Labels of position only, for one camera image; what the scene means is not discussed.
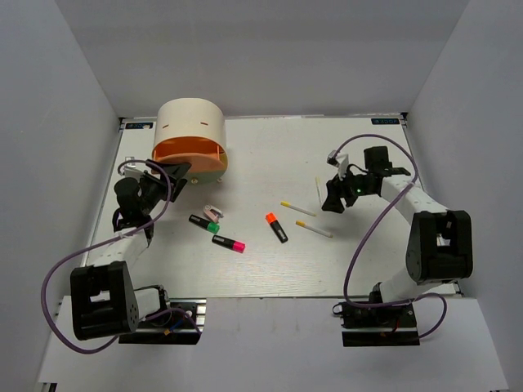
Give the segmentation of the cream round drawer organizer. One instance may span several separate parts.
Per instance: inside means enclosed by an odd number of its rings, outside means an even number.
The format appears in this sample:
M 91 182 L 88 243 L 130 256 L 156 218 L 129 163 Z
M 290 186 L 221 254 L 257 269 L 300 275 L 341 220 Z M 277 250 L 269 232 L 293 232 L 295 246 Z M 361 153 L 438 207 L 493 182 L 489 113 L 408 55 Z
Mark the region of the cream round drawer organizer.
M 185 178 L 193 185 L 219 181 L 228 168 L 220 108 L 201 98 L 179 98 L 162 105 L 151 157 L 157 163 L 189 163 Z

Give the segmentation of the dark yellow cap white marker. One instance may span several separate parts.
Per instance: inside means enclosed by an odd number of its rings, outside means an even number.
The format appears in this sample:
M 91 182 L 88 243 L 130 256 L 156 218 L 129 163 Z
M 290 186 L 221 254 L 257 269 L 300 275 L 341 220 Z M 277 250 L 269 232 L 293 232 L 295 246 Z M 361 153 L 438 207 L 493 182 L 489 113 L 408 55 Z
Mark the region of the dark yellow cap white marker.
M 322 235 L 322 236 L 324 236 L 326 238 L 332 238 L 333 237 L 333 235 L 330 232 L 328 232 L 326 230 L 323 230 L 323 229 L 316 228 L 316 227 L 311 226 L 311 225 L 308 225 L 306 222 L 304 222 L 302 220 L 297 220 L 295 222 L 295 224 L 297 226 L 299 226 L 299 227 L 302 227 L 303 229 L 308 229 L 309 231 L 317 233 L 319 235 Z

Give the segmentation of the bright yellow cap white marker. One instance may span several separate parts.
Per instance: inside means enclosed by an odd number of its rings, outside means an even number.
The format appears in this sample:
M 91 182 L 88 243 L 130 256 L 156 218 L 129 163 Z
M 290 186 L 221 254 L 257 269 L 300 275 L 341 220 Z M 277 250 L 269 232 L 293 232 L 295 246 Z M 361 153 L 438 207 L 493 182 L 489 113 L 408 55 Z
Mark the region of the bright yellow cap white marker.
M 292 209 L 292 210 L 294 210 L 296 212 L 300 212 L 301 214 L 305 214 L 305 215 L 308 215 L 308 216 L 316 216 L 316 213 L 314 213 L 312 211 L 309 211 L 309 210 L 307 210 L 305 208 L 301 208 L 301 207 L 292 205 L 291 203 L 286 202 L 286 201 L 281 201 L 280 205 L 283 206 L 283 207 Z

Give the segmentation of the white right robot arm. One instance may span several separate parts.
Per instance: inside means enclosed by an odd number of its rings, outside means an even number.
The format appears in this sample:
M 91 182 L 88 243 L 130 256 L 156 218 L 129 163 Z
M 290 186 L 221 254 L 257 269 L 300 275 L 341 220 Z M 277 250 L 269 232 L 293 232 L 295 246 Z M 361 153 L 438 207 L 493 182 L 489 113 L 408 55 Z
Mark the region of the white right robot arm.
M 343 213 L 364 196 L 377 195 L 410 225 L 405 265 L 392 278 L 378 283 L 369 298 L 369 317 L 386 326 L 399 314 L 398 304 L 420 297 L 440 285 L 469 278 L 473 271 L 472 219 L 463 210 L 450 210 L 435 201 L 404 167 L 390 161 L 385 146 L 364 150 L 364 168 L 352 172 L 347 155 L 331 153 L 328 164 L 337 175 L 326 184 L 325 212 Z

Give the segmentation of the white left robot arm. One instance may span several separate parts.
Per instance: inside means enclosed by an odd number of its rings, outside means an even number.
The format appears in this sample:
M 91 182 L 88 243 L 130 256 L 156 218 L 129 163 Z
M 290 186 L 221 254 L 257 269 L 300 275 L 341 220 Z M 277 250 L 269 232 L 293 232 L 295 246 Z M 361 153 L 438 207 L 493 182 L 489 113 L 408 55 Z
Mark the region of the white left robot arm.
M 129 269 L 149 248 L 154 237 L 151 213 L 160 202 L 174 202 L 187 183 L 190 163 L 166 164 L 148 160 L 156 177 L 129 169 L 114 185 L 118 208 L 112 217 L 117 241 L 91 264 L 70 275 L 74 335 L 80 341 L 133 333 L 146 318 L 163 326 L 172 318 L 172 305 L 161 285 L 135 289 Z

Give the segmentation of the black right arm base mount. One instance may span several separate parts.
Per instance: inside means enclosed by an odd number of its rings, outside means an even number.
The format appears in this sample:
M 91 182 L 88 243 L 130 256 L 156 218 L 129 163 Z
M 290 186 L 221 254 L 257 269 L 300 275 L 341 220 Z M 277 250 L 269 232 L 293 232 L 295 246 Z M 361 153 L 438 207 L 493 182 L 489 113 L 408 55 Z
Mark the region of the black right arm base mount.
M 333 315 L 341 319 L 344 347 L 399 347 L 420 345 L 412 305 L 361 309 L 340 302 Z

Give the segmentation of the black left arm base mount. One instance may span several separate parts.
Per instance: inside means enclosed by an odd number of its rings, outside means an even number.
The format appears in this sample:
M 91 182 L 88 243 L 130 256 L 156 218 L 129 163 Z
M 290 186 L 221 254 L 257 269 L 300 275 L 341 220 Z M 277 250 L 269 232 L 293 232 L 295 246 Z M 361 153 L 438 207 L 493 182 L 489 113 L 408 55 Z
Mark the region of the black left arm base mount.
M 169 307 L 184 311 L 140 321 L 134 333 L 122 335 L 121 345 L 196 345 L 204 329 L 206 299 L 171 299 Z

